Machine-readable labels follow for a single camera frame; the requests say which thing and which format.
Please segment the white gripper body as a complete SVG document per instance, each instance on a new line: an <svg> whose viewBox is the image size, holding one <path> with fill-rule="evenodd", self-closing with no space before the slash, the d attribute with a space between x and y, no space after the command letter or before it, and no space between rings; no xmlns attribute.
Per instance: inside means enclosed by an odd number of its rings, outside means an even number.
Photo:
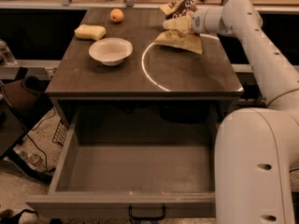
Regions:
<svg viewBox="0 0 299 224"><path fill-rule="evenodd" d="M192 14L192 29L197 34L218 34L223 24L222 7L200 8Z"/></svg>

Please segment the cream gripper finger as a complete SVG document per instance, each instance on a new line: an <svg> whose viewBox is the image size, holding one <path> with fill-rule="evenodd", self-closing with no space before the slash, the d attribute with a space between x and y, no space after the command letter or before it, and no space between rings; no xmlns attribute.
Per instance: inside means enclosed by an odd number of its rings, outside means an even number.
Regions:
<svg viewBox="0 0 299 224"><path fill-rule="evenodd" d="M192 20L188 16L169 19L163 22L163 28L166 30L190 30L192 28Z"/></svg>

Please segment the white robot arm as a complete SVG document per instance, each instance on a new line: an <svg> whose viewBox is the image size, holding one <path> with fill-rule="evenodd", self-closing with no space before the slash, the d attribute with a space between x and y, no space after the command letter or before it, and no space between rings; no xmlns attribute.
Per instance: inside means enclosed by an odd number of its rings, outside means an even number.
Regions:
<svg viewBox="0 0 299 224"><path fill-rule="evenodd" d="M290 170L299 160L299 73L262 29L250 0L195 11L164 22L237 38L261 91L263 108L229 114L216 136L217 224L295 224Z"/></svg>

